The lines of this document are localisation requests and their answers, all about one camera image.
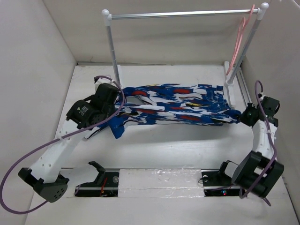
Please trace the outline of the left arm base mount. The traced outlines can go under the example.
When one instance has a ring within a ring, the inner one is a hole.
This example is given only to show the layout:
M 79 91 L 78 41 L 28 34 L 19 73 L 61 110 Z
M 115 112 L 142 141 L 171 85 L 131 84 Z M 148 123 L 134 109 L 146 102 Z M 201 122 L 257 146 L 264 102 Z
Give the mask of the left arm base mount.
M 117 197 L 119 190 L 120 169 L 105 169 L 95 161 L 89 165 L 97 170 L 96 178 L 75 188 L 75 197 Z

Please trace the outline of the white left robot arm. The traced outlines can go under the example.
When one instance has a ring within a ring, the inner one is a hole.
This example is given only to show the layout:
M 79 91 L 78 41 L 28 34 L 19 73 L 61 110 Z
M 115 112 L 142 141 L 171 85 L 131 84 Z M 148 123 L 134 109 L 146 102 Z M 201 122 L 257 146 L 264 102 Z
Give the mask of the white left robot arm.
M 18 175 L 46 201 L 59 200 L 68 188 L 68 179 L 60 170 L 78 143 L 92 129 L 115 112 L 114 104 L 120 91 L 102 83 L 95 94 L 76 101 L 66 114 L 58 142 L 50 145 L 44 154 L 29 168 L 22 168 Z

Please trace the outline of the pink plastic hanger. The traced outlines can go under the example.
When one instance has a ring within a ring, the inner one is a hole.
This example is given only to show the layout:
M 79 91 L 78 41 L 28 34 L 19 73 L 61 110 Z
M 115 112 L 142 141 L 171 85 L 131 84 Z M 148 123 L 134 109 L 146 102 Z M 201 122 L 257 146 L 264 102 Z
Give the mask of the pink plastic hanger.
M 232 59 L 231 59 L 231 62 L 229 64 L 229 68 L 228 68 L 228 70 L 227 70 L 227 72 L 226 72 L 225 75 L 229 75 L 231 69 L 233 68 L 233 66 L 235 64 L 236 58 L 237 58 L 239 50 L 240 50 L 240 45 L 241 45 L 241 42 L 242 42 L 242 39 L 243 39 L 244 30 L 245 30 L 247 24 L 249 23 L 249 21 L 250 21 L 250 19 L 252 17 L 254 9 L 255 9 L 255 4 L 253 4 L 252 7 L 251 7 L 249 17 L 247 19 L 245 17 L 243 17 L 242 20 L 241 20 L 241 22 L 240 22 L 240 24 L 239 24 L 239 28 L 238 28 L 238 33 L 237 33 L 237 38 L 236 38 L 236 43 L 235 43 L 235 47 L 234 47 Z

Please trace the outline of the blue patterned trousers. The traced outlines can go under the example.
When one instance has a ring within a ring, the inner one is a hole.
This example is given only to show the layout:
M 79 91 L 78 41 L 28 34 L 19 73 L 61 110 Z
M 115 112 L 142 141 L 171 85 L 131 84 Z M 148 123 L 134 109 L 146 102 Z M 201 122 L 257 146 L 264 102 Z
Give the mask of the blue patterned trousers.
M 123 89 L 126 99 L 136 98 L 141 103 L 126 102 L 118 115 L 107 123 L 93 128 L 88 140 L 106 127 L 116 139 L 128 126 L 191 124 L 222 126 L 239 122 L 241 112 L 231 108 L 224 97 L 222 86 L 166 83 Z

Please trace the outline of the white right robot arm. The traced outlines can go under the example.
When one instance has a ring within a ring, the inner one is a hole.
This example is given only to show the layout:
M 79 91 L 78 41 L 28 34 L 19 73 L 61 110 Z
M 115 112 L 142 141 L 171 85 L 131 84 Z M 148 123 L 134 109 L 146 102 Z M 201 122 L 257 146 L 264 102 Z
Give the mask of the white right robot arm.
M 237 166 L 234 173 L 228 169 L 217 172 L 219 183 L 238 185 L 240 194 L 251 192 L 264 199 L 276 184 L 284 171 L 284 166 L 277 160 L 273 149 L 278 119 L 274 116 L 280 103 L 271 97 L 260 101 L 261 107 L 249 103 L 239 121 L 252 128 L 253 149 Z

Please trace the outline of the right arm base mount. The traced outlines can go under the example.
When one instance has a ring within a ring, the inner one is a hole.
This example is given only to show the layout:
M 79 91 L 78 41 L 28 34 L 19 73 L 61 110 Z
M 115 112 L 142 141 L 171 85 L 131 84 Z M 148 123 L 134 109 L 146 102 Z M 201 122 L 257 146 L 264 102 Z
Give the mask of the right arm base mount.
M 205 197 L 234 197 L 244 195 L 245 190 L 234 184 L 232 176 L 239 164 L 227 160 L 217 169 L 201 169 L 198 184 L 202 185 Z

